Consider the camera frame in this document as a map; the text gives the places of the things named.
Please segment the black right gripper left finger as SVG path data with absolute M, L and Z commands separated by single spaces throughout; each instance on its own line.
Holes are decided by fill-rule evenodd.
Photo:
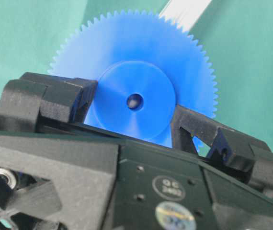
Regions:
M 3 89 L 0 130 L 35 132 L 39 117 L 84 122 L 97 86 L 96 80 L 26 72 Z

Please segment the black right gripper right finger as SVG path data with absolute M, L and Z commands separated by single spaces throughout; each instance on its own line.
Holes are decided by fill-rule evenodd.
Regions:
M 172 147 L 197 154 L 193 137 L 210 147 L 209 162 L 247 173 L 248 186 L 273 198 L 273 152 L 264 141 L 177 105 L 171 120 Z

